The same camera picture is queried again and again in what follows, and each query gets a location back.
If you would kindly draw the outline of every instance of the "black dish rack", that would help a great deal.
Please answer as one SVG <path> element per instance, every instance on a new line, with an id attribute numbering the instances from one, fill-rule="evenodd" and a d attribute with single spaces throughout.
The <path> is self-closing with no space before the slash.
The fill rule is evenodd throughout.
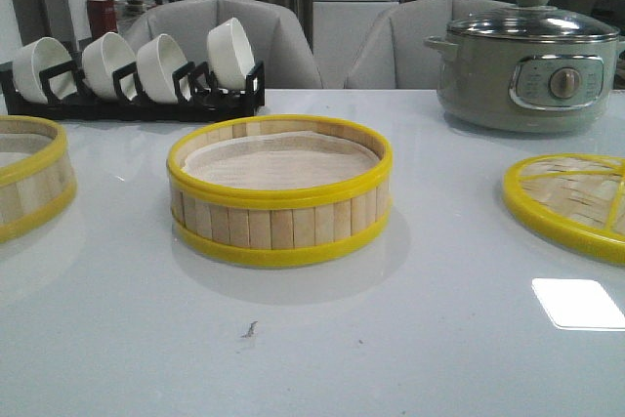
<path id="1" fill-rule="evenodd" d="M 50 85 L 52 78 L 71 73 L 76 92 L 60 99 Z M 132 75 L 137 96 L 129 100 L 122 92 L 121 80 Z M 218 122 L 256 114 L 265 105 L 265 68 L 258 62 L 245 79 L 245 90 L 229 91 L 220 88 L 217 78 L 204 62 L 196 66 L 187 63 L 174 71 L 172 79 L 178 102 L 162 104 L 153 101 L 144 91 L 137 63 L 112 73 L 117 101 L 99 98 L 86 84 L 85 73 L 74 60 L 46 68 L 39 72 L 42 90 L 47 102 L 32 103 L 24 99 L 13 80 L 12 63 L 0 64 L 0 82 L 9 114 L 45 117 L 52 120 L 121 120 L 121 121 L 181 121 Z M 186 79 L 190 98 L 183 95 L 181 82 Z"/>

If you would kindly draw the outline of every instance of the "bamboo steamer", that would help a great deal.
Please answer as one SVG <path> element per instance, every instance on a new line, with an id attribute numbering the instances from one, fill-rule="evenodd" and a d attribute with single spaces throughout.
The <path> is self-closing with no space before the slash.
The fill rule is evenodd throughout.
<path id="1" fill-rule="evenodd" d="M 54 218 L 76 193 L 67 138 L 56 122 L 0 116 L 0 154 L 9 151 L 23 157 L 0 164 L 0 242 Z"/>
<path id="2" fill-rule="evenodd" d="M 625 264 L 625 158 L 542 155 L 508 169 L 503 197 L 531 229 L 614 264 Z"/>
<path id="3" fill-rule="evenodd" d="M 353 178 L 310 188 L 232 188 L 183 171 L 194 151 L 227 140 L 312 131 L 346 139 L 377 155 Z M 350 121 L 272 115 L 209 125 L 183 137 L 169 153 L 171 212 L 177 232 L 198 251 L 237 264 L 295 267 L 348 254 L 386 225 L 392 151 L 380 134 Z"/>

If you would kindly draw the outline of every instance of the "hot pot handle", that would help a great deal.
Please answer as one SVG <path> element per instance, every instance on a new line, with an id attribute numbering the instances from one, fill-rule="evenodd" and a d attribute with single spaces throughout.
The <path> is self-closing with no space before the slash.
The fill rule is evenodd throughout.
<path id="1" fill-rule="evenodd" d="M 458 54 L 458 45 L 445 41 L 440 36 L 429 36 L 423 40 L 423 44 L 428 48 L 437 50 L 446 61 L 455 61 Z"/>

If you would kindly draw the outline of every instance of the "white table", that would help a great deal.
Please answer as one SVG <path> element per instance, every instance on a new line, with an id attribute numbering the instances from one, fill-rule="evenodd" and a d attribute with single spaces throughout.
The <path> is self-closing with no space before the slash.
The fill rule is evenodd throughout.
<path id="1" fill-rule="evenodd" d="M 624 415 L 625 332 L 556 327 L 532 281 L 594 280 L 624 311 L 625 268 L 526 229 L 500 182 L 532 155 L 625 154 L 625 95 L 551 137 L 464 124 L 431 91 L 268 91 L 280 112 L 390 140 L 382 235 L 294 270 L 207 259 L 172 233 L 165 171 L 197 125 L 65 122 L 76 199 L 0 245 L 0 416 Z"/>

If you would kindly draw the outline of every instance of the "control panel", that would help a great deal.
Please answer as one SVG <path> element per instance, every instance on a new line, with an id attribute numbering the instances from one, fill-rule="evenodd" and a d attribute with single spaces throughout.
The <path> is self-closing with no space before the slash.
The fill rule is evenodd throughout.
<path id="1" fill-rule="evenodd" d="M 529 109 L 566 111 L 594 104 L 603 84 L 598 56 L 531 56 L 517 64 L 510 97 Z"/>

